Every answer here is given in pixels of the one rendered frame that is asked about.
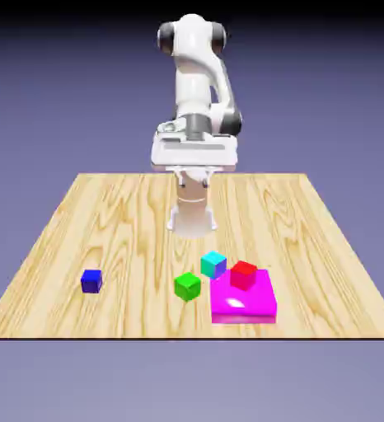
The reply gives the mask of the small cyan cube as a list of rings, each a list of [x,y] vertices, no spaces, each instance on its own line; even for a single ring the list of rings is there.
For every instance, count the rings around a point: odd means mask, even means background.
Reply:
[[[217,279],[227,270],[227,258],[216,251],[210,251],[200,259],[201,274]]]

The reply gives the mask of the small red cube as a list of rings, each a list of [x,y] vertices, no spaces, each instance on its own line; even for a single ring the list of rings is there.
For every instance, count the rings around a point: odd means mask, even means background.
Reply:
[[[256,265],[239,260],[230,269],[230,285],[243,291],[248,290],[255,283],[257,270]]]

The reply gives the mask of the small blue cube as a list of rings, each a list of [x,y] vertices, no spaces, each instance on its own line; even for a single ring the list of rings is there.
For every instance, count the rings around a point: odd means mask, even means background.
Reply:
[[[99,293],[102,286],[102,273],[97,269],[85,269],[81,277],[83,293]]]

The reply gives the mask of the small green cube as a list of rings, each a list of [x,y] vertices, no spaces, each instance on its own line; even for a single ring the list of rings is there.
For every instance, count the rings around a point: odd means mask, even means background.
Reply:
[[[201,280],[195,274],[184,273],[174,279],[175,295],[188,302],[201,293]]]

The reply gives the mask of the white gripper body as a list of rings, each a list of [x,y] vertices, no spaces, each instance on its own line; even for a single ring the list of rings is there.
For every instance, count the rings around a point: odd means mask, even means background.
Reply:
[[[204,133],[203,140],[189,141],[180,132],[155,134],[151,163],[158,171],[190,167],[231,170],[237,164],[237,139],[233,136]]]

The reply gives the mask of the large magenta box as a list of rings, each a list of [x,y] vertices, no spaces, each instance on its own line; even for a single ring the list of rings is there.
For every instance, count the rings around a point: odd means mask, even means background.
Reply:
[[[231,286],[231,271],[210,280],[212,323],[260,324],[275,323],[277,300],[268,270],[257,270],[255,283],[248,290]]]

